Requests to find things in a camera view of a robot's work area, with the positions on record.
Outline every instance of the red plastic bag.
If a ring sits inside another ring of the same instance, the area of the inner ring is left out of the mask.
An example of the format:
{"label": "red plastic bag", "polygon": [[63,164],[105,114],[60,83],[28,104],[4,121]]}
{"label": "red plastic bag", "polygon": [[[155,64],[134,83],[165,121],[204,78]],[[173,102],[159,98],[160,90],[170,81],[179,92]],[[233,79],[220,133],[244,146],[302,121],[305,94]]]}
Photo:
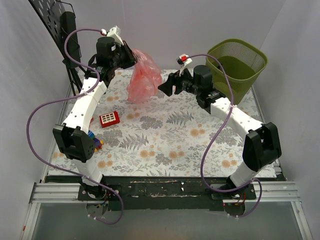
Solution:
{"label": "red plastic bag", "polygon": [[127,100],[140,104],[157,94],[158,86],[162,83],[161,69],[147,53],[136,49],[133,50],[133,53],[138,60],[134,65],[130,83],[126,87]]}

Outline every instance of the green wastebasket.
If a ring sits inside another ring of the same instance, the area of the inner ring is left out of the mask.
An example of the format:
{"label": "green wastebasket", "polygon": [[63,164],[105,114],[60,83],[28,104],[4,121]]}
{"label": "green wastebasket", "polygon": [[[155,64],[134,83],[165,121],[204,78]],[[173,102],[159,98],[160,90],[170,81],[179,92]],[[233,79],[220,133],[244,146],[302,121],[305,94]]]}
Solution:
{"label": "green wastebasket", "polygon": [[[232,88],[234,104],[240,103],[268,63],[266,55],[240,39],[227,39],[211,48],[208,54],[222,64]],[[219,65],[210,57],[206,58],[206,65],[211,69],[213,86],[230,99],[230,91]]]}

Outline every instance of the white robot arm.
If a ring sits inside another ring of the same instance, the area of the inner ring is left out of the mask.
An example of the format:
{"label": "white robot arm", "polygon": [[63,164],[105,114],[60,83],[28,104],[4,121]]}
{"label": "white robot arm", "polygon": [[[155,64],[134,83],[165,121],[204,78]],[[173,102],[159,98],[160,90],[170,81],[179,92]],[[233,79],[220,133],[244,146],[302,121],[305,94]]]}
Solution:
{"label": "white robot arm", "polygon": [[120,29],[117,26],[111,28],[109,32],[101,30],[101,34],[104,36],[97,40],[96,54],[88,63],[99,72],[100,82],[90,93],[86,93],[97,81],[97,75],[88,70],[80,92],[85,96],[76,100],[62,125],[56,125],[53,129],[60,152],[71,159],[78,171],[85,176],[81,184],[87,188],[90,196],[96,199],[103,197],[105,190],[87,179],[90,178],[98,183],[103,179],[92,158],[95,142],[88,136],[90,121],[100,98],[115,76],[115,70],[129,68],[136,63],[133,52],[120,38]]}
{"label": "white robot arm", "polygon": [[243,163],[228,177],[225,190],[239,187],[261,171],[268,164],[273,163],[282,154],[278,129],[272,123],[264,124],[245,114],[237,106],[231,106],[226,96],[213,88],[212,74],[205,65],[198,65],[193,69],[193,76],[186,68],[186,55],[177,60],[183,69],[170,73],[165,83],[158,89],[167,96],[180,94],[182,91],[196,95],[199,106],[209,114],[224,121],[232,107],[231,116],[227,124],[244,140]]}

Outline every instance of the black metal stand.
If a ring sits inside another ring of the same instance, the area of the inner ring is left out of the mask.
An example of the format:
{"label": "black metal stand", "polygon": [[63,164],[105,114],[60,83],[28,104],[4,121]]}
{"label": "black metal stand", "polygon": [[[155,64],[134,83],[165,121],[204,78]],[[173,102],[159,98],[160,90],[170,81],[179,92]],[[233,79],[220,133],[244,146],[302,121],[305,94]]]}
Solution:
{"label": "black metal stand", "polygon": [[[59,0],[29,0],[29,2],[59,48],[64,58],[62,62],[65,64],[68,73],[72,93],[76,95],[75,87],[80,92],[83,85],[76,68],[79,67],[84,72],[85,70],[83,67],[70,61],[64,50],[66,37],[76,29],[76,15],[72,5]],[[72,12],[66,11],[63,4],[70,5]],[[81,52],[77,34],[72,36],[68,42],[67,51],[75,60],[80,62]]]}

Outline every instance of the table surface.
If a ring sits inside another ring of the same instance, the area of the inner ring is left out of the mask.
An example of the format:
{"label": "table surface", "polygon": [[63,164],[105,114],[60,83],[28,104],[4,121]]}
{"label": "table surface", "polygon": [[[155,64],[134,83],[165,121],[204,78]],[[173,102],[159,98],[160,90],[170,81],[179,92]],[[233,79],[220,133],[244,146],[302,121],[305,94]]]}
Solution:
{"label": "table surface", "polygon": [[[176,70],[162,70],[165,81]],[[115,78],[94,111],[90,130],[104,141],[102,149],[93,155],[105,176],[171,176],[199,177],[203,152],[223,123],[201,109],[194,95],[182,92],[167,97],[161,91],[147,102],[127,101],[126,87],[132,70],[116,71]],[[68,103],[65,116],[74,101]],[[238,107],[261,121],[252,89]],[[117,111],[120,123],[102,128],[99,116]],[[230,127],[222,130],[211,146],[205,164],[207,177],[227,177],[240,165],[244,141]],[[77,172],[75,165],[59,152],[51,156],[54,165]],[[48,175],[70,175],[50,168]],[[263,169],[258,177],[275,178],[273,165]]]}

